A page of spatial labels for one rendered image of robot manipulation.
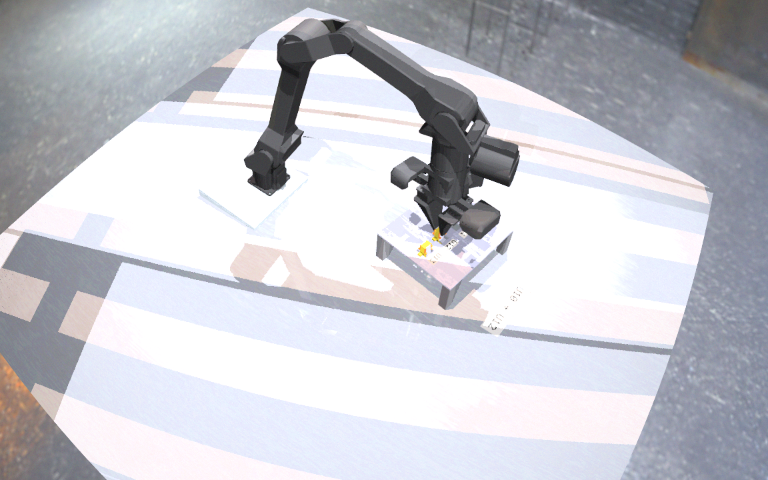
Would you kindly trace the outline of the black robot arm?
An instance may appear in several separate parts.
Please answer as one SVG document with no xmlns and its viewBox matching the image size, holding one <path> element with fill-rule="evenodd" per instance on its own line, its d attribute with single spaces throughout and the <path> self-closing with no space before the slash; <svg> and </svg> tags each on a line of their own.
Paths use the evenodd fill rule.
<svg viewBox="0 0 768 480">
<path fill-rule="evenodd" d="M 316 60 L 338 54 L 349 55 L 413 101 L 425 121 L 418 133 L 432 137 L 433 166 L 456 173 L 469 162 L 463 197 L 482 187 L 484 178 L 510 187 L 519 146 L 487 135 L 490 123 L 472 90 L 427 72 L 361 21 L 314 18 L 303 19 L 277 43 L 281 74 L 269 124 L 243 160 L 252 170 L 247 182 L 253 187 L 273 195 L 290 180 L 285 161 L 302 144 L 304 131 L 295 122 L 311 68 Z"/>
</svg>

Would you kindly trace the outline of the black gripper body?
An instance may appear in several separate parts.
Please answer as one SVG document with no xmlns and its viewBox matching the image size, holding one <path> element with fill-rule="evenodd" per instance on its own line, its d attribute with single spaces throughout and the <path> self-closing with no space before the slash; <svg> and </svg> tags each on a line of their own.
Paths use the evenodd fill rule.
<svg viewBox="0 0 768 480">
<path fill-rule="evenodd" d="M 481 240 L 500 223 L 501 213 L 482 199 L 472 205 L 472 197 L 463 197 L 465 178 L 470 172 L 470 167 L 467 162 L 467 167 L 461 172 L 441 172 L 431 161 L 426 164 L 415 156 L 409 156 L 392 169 L 391 183 L 399 189 L 407 189 L 409 182 L 417 182 L 419 198 L 426 203 L 434 199 L 440 205 L 448 207 L 446 213 L 456 219 L 461 217 L 461 230 L 473 239 Z"/>
</svg>

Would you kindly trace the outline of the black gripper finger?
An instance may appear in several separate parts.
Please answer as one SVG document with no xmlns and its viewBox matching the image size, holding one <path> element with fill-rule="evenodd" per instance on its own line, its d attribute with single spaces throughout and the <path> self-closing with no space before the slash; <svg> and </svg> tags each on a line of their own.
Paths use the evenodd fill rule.
<svg viewBox="0 0 768 480">
<path fill-rule="evenodd" d="M 420 209 L 423 210 L 431 227 L 435 230 L 439 226 L 438 215 L 442 213 L 444 205 L 440 205 L 440 203 L 437 203 L 434 199 L 429 203 L 426 203 L 426 201 L 422 200 L 417 195 L 414 195 L 413 199 L 419 205 Z"/>
<path fill-rule="evenodd" d="M 446 213 L 446 210 L 440 213 L 440 215 L 438 215 L 440 236 L 444 236 L 444 234 L 446 234 L 446 232 L 450 230 L 450 227 L 453 227 L 459 222 L 460 218 L 456 219 L 455 217 L 452 217 L 451 215 Z"/>
</svg>

